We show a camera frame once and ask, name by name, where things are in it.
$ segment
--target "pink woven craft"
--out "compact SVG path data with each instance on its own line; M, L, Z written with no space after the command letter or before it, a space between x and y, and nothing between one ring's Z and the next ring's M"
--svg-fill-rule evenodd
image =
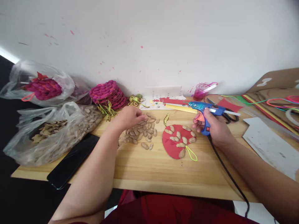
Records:
M32 97L35 95L39 100L48 100L62 93L61 86L55 80L44 77L33 79L32 82L24 86L24 89L34 92L30 95Z
M117 86L116 81L110 80L104 84L98 84L89 91L89 96L95 104L107 106L107 100L111 102L111 108L120 110L126 105L127 97Z

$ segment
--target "forearm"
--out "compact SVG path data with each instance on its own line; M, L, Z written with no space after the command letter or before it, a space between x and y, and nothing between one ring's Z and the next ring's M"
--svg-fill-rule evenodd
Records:
M107 127L82 165L52 220L88 216L104 209L112 190L120 134L121 131Z
M229 161L280 223L299 221L299 183L285 176L237 141L223 147Z

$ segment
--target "person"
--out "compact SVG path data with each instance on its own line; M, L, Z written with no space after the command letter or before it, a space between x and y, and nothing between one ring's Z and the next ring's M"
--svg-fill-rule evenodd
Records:
M299 223L299 183L241 145L221 117L214 117L208 109L204 110L204 116L211 124L214 145L224 152L258 200L280 224ZM142 196L118 206L104 219L119 136L146 118L140 109L126 106L110 122L49 224L256 223L199 199L164 194ZM193 127L200 133L203 124L195 119Z

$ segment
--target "hand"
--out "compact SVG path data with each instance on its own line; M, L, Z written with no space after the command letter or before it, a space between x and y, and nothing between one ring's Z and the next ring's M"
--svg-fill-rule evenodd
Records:
M212 136L213 144L219 148L224 148L236 142L236 139L231 134L225 120L222 116L214 116L208 108L205 108L203 112L206 120L210 123L210 134ZM204 122L196 120L199 117L199 113L193 119L193 128L197 129L200 133L205 126Z
M130 129L139 122L148 119L146 115L142 115L142 111L134 106L125 106L119 114L110 122L113 127L121 132Z

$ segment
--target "red clothing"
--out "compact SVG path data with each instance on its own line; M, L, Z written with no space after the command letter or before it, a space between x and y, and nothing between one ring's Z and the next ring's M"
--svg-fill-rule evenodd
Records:
M202 200L161 194L146 195L118 206L102 221L109 223L256 224Z

